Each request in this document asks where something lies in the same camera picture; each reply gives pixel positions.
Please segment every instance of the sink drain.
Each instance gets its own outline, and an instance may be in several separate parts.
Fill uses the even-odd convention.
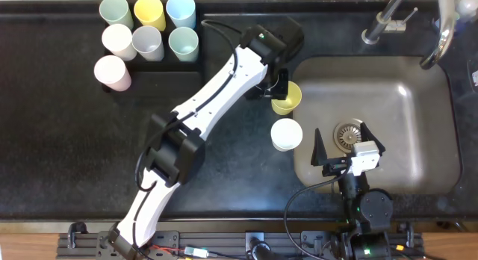
[[[360,120],[351,119],[340,123],[334,130],[334,142],[343,152],[352,152],[352,146],[361,142]]]

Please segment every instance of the sink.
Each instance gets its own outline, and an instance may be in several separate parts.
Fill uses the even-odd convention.
[[[314,130],[329,158],[344,156],[367,124],[387,149],[367,173],[372,188],[393,194],[443,194],[461,173],[447,76],[439,66],[423,70],[416,57],[309,58],[294,72],[302,90],[294,119],[304,138],[294,168],[306,186],[331,179],[313,167]],[[319,188],[331,192],[332,187]]]

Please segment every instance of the faucet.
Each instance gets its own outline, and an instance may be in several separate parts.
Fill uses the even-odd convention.
[[[380,34],[387,28],[391,22],[392,14],[394,14],[402,1],[403,0],[390,0],[387,7],[376,15],[371,27],[362,32],[361,37],[366,44],[375,44],[379,41]],[[429,55],[425,55],[421,59],[420,66],[422,69],[431,68],[441,59],[448,50],[448,47],[450,47],[453,33],[455,32],[454,0],[438,0],[438,6],[440,7],[440,32],[438,33],[438,42]]]

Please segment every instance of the black countertop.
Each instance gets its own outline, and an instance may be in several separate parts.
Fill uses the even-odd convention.
[[[437,14],[435,1],[407,1],[401,7],[398,17],[420,9],[405,34],[384,35],[375,46],[361,41],[361,32],[385,5],[202,1],[198,10],[241,29],[255,23],[274,29],[284,16],[293,17],[305,32],[302,51],[288,64],[293,72],[313,56],[426,54],[436,39],[429,24]],[[166,113],[187,98],[118,100],[102,91],[93,76],[94,63],[104,54],[105,24],[97,7],[97,2],[3,2],[0,7],[1,220],[124,217],[137,193],[133,169],[151,114]],[[229,53],[217,35],[204,31],[201,36],[208,80]],[[478,70],[477,37],[478,26],[468,27],[440,62],[453,99],[459,183],[445,195],[394,195],[398,220],[478,218],[478,94],[471,83]],[[238,100],[210,134],[202,169],[175,192],[162,219],[280,218],[289,197],[303,188],[293,152],[278,152],[270,142],[270,128],[280,118],[269,100]],[[343,216],[337,194],[309,192],[291,207],[296,218]]]

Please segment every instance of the cup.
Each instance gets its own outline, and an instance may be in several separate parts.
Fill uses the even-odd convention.
[[[124,91],[131,85],[131,76],[125,62],[114,55],[106,55],[95,64],[95,77],[116,91]]]
[[[124,61],[130,61],[137,54],[131,42],[132,37],[131,31],[127,26],[114,24],[108,26],[103,31],[102,42],[105,48],[110,50],[113,55]]]
[[[302,141],[302,128],[298,122],[283,118],[272,125],[270,137],[274,147],[281,152],[285,152],[299,146]]]
[[[143,25],[151,25],[164,31],[166,19],[164,18],[163,3],[160,0],[138,0],[134,4],[134,15]]]
[[[169,0],[166,12],[177,28],[196,26],[196,4],[194,0]]]
[[[297,107],[302,99],[302,91],[299,86],[292,81],[288,84],[288,94],[285,100],[273,99],[271,100],[272,109],[278,115],[289,114],[295,107]]]
[[[199,38],[191,28],[177,28],[170,34],[169,44],[176,57],[183,62],[194,62],[199,54]]]
[[[133,29],[133,17],[126,0],[104,0],[99,5],[99,15],[110,25],[123,24]]]
[[[161,61],[164,58],[164,45],[161,32],[151,25],[144,25],[133,33],[133,47],[147,61]]]

